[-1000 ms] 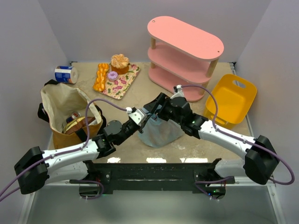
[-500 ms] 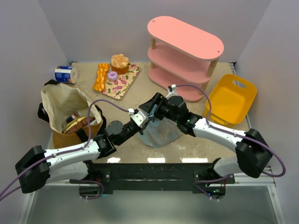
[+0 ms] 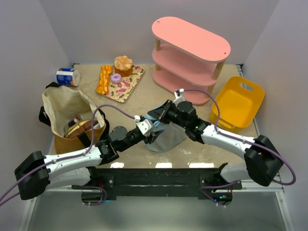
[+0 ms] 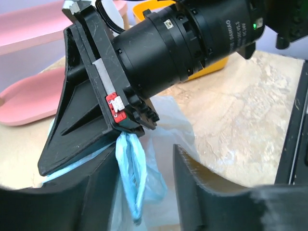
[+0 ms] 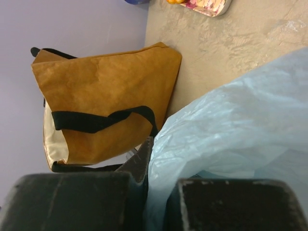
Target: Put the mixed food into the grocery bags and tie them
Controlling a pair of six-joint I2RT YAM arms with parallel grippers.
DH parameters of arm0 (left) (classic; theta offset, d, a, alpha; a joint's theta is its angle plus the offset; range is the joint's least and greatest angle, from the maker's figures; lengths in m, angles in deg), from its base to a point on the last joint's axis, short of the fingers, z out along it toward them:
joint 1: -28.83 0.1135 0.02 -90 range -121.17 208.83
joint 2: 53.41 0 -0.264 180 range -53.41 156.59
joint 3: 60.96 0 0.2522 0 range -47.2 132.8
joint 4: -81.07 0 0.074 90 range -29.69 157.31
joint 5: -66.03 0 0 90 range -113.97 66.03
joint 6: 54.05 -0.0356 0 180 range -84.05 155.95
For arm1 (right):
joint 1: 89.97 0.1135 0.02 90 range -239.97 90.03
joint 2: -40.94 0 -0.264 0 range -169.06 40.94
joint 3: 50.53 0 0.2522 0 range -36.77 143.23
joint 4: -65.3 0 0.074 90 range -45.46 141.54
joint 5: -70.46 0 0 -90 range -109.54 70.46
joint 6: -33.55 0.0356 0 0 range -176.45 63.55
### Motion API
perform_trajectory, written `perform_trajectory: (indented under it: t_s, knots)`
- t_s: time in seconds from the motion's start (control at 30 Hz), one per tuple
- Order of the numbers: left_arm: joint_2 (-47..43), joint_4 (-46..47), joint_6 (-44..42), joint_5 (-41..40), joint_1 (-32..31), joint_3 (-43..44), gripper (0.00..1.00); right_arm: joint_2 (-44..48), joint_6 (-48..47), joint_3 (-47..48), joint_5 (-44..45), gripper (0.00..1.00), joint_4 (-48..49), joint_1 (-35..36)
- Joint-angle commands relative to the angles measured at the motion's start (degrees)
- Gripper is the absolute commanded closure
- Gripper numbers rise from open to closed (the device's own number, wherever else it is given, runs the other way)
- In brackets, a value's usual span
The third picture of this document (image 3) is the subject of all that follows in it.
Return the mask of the blue printed plastic bag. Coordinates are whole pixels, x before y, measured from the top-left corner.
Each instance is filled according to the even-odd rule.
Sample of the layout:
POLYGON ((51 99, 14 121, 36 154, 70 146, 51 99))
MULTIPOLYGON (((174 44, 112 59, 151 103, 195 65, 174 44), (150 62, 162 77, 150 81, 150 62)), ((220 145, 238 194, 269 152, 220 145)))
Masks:
POLYGON ((142 144, 152 152, 165 153, 187 138, 185 130, 176 124, 163 124, 149 114, 144 117, 153 120, 154 131, 162 131, 152 144, 142 142, 142 144))

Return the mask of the brown chips bag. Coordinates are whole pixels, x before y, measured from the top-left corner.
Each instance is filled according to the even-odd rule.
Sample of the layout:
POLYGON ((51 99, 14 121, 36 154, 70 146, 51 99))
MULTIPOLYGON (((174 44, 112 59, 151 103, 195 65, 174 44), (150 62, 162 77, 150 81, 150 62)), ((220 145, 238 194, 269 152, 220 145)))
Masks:
POLYGON ((72 139, 90 129, 91 129, 91 120, 82 120, 71 126, 65 133, 64 137, 67 139, 72 139))

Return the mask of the silver drink can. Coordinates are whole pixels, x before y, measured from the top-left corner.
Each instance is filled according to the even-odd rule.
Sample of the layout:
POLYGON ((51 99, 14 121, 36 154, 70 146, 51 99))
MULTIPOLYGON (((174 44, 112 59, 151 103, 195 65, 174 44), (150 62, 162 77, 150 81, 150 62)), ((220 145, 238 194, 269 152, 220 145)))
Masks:
POLYGON ((71 127, 73 125, 75 125, 76 123, 80 122, 83 120, 83 117, 80 115, 76 115, 72 118, 71 121, 68 122, 68 126, 71 127))

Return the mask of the brown paper tote bag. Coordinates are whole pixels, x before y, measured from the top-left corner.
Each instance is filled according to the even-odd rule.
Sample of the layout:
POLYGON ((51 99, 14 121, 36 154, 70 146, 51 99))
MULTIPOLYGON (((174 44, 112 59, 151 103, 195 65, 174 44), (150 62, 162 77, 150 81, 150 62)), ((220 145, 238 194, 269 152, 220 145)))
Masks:
POLYGON ((80 135, 67 139, 64 137, 70 128, 68 122, 76 115, 83 120, 91 120, 97 106, 90 97, 80 90, 73 90, 55 82, 49 84, 42 93, 43 106, 40 108, 39 121, 51 127, 54 135, 54 147, 57 154, 64 154, 89 147, 91 138, 94 143, 104 139, 109 133, 110 125, 105 113, 99 110, 94 117, 94 135, 91 129, 80 135))

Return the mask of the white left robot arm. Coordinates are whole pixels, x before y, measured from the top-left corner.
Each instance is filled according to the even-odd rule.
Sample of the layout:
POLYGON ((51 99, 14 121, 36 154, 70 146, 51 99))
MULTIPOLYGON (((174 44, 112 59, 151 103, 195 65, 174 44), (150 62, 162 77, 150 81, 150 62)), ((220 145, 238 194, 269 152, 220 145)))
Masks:
POLYGON ((131 131, 123 126, 115 127, 105 139, 94 146, 60 155, 31 153, 14 171, 22 200, 32 199, 47 189, 57 186, 86 185, 90 182, 89 167, 108 164, 123 152, 143 141, 154 142, 163 130, 152 130, 143 135, 139 128, 131 131))

